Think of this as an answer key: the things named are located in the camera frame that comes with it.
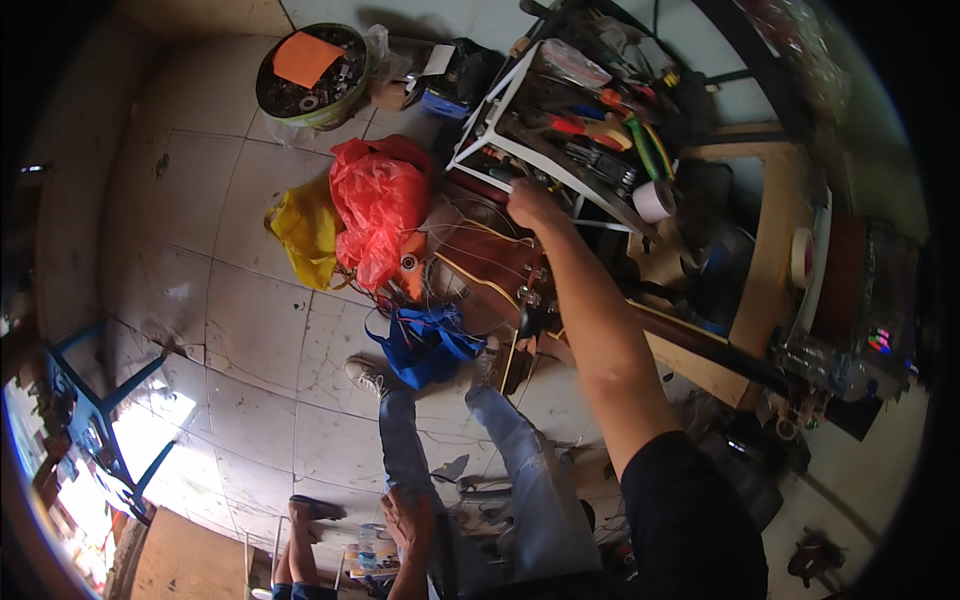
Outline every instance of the orange sticky note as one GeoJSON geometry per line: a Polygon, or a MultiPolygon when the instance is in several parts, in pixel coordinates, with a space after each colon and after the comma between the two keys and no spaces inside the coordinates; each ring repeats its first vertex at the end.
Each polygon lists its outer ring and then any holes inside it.
{"type": "Polygon", "coordinates": [[[309,89],[336,59],[346,53],[340,46],[296,32],[276,49],[274,74],[309,89]]]}

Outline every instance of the person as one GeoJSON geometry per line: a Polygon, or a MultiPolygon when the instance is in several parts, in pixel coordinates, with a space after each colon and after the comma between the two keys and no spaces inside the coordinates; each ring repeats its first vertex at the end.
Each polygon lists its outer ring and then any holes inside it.
{"type": "Polygon", "coordinates": [[[276,559],[273,573],[274,600],[336,600],[337,592],[320,585],[310,544],[316,541],[311,523],[340,520],[347,512],[340,506],[295,493],[287,502],[290,539],[276,559]]]}
{"type": "Polygon", "coordinates": [[[631,309],[542,184],[513,186],[507,212],[546,252],[579,384],[620,482],[637,574],[621,584],[604,577],[588,519],[552,445],[490,387],[498,353],[491,340],[476,359],[466,403],[487,427],[513,486],[511,581],[484,562],[446,513],[430,480],[410,391],[393,387],[361,357],[344,365],[354,385],[380,400],[390,486],[381,506],[401,557],[391,600],[437,597],[444,583],[460,597],[498,600],[765,598],[759,532],[735,490],[680,427],[631,309]]]}

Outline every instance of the plastic bottle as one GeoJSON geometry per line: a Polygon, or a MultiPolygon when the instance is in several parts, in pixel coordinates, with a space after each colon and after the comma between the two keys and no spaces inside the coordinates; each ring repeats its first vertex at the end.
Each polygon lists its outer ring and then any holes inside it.
{"type": "Polygon", "coordinates": [[[364,523],[357,532],[357,558],[362,569],[376,568],[376,524],[364,523]]]}

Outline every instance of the black t-shirt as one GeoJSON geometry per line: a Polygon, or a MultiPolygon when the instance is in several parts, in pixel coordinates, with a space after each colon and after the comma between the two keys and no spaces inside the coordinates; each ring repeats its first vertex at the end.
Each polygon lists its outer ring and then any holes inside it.
{"type": "Polygon", "coordinates": [[[633,535],[634,578],[617,584],[603,573],[575,573],[514,584],[490,597],[766,598],[760,533],[736,491],[685,433],[664,433],[641,448],[624,469],[620,490],[633,535]]]}

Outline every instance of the white paper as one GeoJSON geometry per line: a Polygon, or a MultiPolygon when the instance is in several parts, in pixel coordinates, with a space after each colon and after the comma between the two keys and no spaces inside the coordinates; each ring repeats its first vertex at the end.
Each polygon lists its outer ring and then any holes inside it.
{"type": "Polygon", "coordinates": [[[430,58],[426,62],[426,66],[423,67],[423,77],[446,73],[446,66],[450,64],[450,59],[453,58],[453,51],[456,49],[456,46],[451,46],[450,44],[437,44],[434,46],[433,52],[430,53],[430,58]]]}

